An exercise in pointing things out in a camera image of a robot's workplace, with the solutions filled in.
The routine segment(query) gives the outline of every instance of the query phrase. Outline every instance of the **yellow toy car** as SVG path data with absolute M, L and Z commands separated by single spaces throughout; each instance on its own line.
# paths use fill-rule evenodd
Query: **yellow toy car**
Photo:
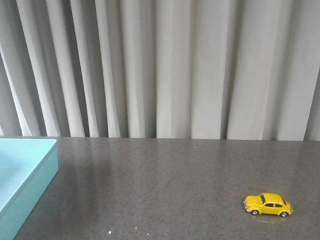
M 258 196 L 247 196 L 244 201 L 244 208 L 253 215 L 275 214 L 286 217 L 293 213 L 290 202 L 275 193 L 261 193 Z

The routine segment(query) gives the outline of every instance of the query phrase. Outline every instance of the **tray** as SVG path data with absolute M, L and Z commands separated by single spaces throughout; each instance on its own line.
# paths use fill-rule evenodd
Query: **tray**
M 15 237 L 57 171 L 57 140 L 0 139 L 1 240 Z

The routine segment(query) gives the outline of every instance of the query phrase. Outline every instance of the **speckled surface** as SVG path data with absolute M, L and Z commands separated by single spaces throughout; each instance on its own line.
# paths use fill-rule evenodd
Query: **speckled surface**
M 16 240 L 317 239 L 320 142 L 58 138 L 59 172 Z M 247 195 L 294 212 L 253 216 Z

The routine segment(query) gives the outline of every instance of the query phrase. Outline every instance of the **gray curtain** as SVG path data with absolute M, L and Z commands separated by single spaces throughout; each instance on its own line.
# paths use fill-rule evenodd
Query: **gray curtain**
M 0 135 L 320 140 L 319 12 L 0 0 Z

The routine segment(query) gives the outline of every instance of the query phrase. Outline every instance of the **car windshield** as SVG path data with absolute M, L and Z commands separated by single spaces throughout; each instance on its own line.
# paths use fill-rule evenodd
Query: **car windshield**
M 264 204 L 266 202 L 265 196 L 263 194 L 260 194 L 260 198 L 262 203 Z
M 283 197 L 281 197 L 281 199 L 282 199 L 282 201 L 283 201 L 284 205 L 287 205 L 287 202 L 284 200 L 284 198 L 283 198 Z

